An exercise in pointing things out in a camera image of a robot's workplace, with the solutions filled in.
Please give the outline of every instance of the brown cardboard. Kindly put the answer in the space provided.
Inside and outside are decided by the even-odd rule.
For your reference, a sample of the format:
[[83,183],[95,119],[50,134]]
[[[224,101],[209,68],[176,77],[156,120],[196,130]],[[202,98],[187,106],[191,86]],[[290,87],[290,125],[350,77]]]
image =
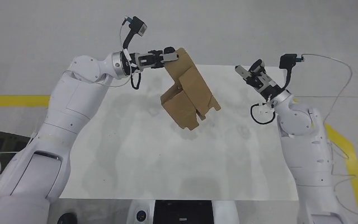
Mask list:
[[164,65],[175,84],[161,96],[161,102],[179,127],[193,130],[199,126],[196,114],[204,120],[210,108],[218,111],[221,107],[184,48],[176,52],[178,60]]

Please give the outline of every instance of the white tabletop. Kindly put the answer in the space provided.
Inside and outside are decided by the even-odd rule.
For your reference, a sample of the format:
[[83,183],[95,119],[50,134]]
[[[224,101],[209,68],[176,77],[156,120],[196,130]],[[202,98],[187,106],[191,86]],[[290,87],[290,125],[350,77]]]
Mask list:
[[[297,200],[276,123],[259,125],[249,115],[260,94],[233,66],[197,67],[220,111],[193,131],[178,127],[161,106],[173,84],[165,69],[144,71],[139,90],[110,88],[72,148],[61,197]],[[281,70],[266,70],[282,85]],[[270,119],[266,110],[257,119]]]

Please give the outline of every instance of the yellow floor line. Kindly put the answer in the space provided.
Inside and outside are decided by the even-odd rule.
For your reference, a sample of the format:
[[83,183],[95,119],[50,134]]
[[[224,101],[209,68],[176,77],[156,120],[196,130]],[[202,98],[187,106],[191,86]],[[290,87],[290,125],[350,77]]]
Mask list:
[[325,126],[328,138],[339,148],[341,148],[349,157],[348,160],[345,160],[348,174],[357,176],[356,178],[353,178],[351,180],[351,184],[358,206],[358,161],[354,146],[350,141],[348,141],[348,139],[346,139],[343,135],[339,134],[329,124],[326,123]]
[[9,96],[0,95],[0,106],[49,106],[50,96]]
[[[49,105],[50,96],[8,96],[0,95],[0,107],[4,106],[43,106]],[[326,124],[328,138],[339,146],[348,156],[349,160],[345,160],[348,174],[357,175],[357,178],[351,180],[352,189],[358,205],[358,160],[353,144],[344,136],[339,134],[330,125]]]

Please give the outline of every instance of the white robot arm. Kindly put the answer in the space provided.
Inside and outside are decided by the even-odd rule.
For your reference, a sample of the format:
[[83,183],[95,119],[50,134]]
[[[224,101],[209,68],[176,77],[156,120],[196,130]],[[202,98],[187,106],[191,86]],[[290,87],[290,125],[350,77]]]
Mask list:
[[[288,70],[303,61],[296,54],[281,57],[280,68]],[[262,60],[249,69],[236,66],[247,84],[260,93],[275,110],[283,155],[296,182],[299,198],[297,224],[352,224],[335,196],[332,184],[331,146],[319,111],[294,102],[294,95],[280,88],[265,71]]]
[[99,61],[76,57],[51,94],[46,119],[36,137],[16,154],[0,177],[0,217],[3,224],[47,223],[50,203],[61,195],[70,174],[70,150],[78,133],[93,118],[113,78],[131,78],[144,68],[160,68],[176,60],[171,47],[147,54],[127,51],[135,34],[147,26],[126,17],[131,28],[123,51]]

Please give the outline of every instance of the black panel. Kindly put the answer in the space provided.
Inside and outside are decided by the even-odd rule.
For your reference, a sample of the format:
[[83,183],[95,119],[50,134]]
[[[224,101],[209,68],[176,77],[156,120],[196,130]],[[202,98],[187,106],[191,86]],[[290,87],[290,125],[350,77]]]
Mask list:
[[157,200],[153,224],[214,224],[210,200]]

